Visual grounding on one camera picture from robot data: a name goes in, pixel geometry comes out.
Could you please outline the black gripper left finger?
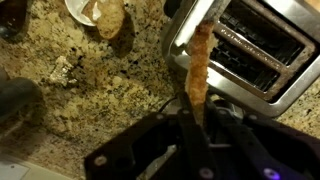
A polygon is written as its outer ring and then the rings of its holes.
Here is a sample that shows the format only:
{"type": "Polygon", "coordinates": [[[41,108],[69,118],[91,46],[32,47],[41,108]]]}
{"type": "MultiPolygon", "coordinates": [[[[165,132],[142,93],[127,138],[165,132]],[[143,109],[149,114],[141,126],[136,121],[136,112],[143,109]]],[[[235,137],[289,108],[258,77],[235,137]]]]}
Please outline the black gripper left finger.
{"type": "Polygon", "coordinates": [[[87,155],[86,180],[137,180],[172,145],[176,152],[150,180],[213,180],[208,137],[195,122],[188,95],[180,93],[178,101],[177,113],[152,112],[87,155]]]}

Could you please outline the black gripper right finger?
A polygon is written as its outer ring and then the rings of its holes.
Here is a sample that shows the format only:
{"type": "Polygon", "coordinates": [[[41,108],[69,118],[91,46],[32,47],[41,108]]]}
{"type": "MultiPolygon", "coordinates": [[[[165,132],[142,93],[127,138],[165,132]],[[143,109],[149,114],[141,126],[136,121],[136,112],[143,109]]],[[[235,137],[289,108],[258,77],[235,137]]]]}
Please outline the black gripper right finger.
{"type": "Polygon", "coordinates": [[[320,141],[225,100],[205,101],[212,164],[201,180],[320,180],[320,141]]]}

